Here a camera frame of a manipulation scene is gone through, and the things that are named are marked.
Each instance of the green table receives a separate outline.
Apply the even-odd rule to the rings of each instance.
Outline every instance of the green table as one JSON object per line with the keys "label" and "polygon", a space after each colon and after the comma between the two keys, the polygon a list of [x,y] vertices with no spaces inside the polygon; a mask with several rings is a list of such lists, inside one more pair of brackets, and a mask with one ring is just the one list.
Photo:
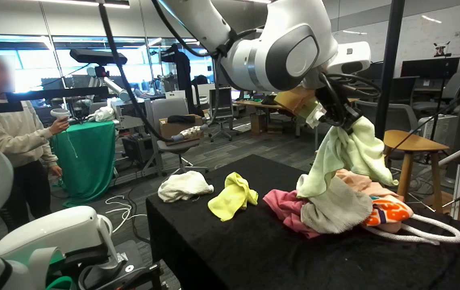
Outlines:
{"label": "green table", "polygon": [[72,125],[53,137],[62,187],[69,194],[64,206],[84,205],[103,195],[112,180],[115,124],[112,121]]}

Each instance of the black tablecloth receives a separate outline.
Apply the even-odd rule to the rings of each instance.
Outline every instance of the black tablecloth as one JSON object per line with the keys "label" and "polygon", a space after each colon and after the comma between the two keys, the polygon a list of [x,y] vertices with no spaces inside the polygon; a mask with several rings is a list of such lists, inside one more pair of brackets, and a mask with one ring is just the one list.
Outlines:
{"label": "black tablecloth", "polygon": [[[206,204],[234,171],[259,193],[259,204],[221,222]],[[307,240],[285,227],[262,197],[271,189],[293,190],[302,173],[251,155],[206,174],[211,195],[175,203],[148,198],[153,259],[164,259],[183,290],[460,289],[460,244],[395,242],[360,227]],[[447,216],[414,210],[460,230]]]}

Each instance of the person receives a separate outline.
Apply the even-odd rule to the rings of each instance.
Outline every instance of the person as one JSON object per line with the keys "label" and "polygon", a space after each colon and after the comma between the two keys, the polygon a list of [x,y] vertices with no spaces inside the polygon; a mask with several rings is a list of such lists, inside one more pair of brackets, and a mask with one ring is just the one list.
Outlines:
{"label": "person", "polygon": [[[6,103],[5,92],[12,91],[9,76],[9,69],[0,58],[0,103]],[[0,113],[0,152],[14,167],[12,191],[0,210],[9,232],[29,222],[26,202],[35,218],[51,213],[51,189],[40,158],[52,174],[62,175],[47,139],[69,127],[67,118],[62,117],[44,128],[29,101],[22,101],[22,107],[22,112]]]}

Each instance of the hand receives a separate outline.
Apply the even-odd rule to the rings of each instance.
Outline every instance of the hand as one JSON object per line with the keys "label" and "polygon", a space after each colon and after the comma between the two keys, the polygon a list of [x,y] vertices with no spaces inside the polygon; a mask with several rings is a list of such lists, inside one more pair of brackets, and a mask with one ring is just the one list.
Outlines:
{"label": "hand", "polygon": [[63,175],[62,168],[58,165],[51,166],[49,170],[51,171],[51,174],[53,174],[54,176],[62,177]]}
{"label": "hand", "polygon": [[56,135],[67,130],[69,127],[68,117],[59,117],[56,121],[49,127],[51,134]]}

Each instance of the black pants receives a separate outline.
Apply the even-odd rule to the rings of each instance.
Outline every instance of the black pants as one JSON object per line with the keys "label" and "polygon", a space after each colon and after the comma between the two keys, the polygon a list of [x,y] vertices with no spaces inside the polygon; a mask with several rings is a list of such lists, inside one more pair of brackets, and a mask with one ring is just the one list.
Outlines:
{"label": "black pants", "polygon": [[38,160],[14,168],[11,194],[0,209],[0,217],[9,232],[29,222],[26,202],[35,218],[51,213],[51,188],[47,171]]}

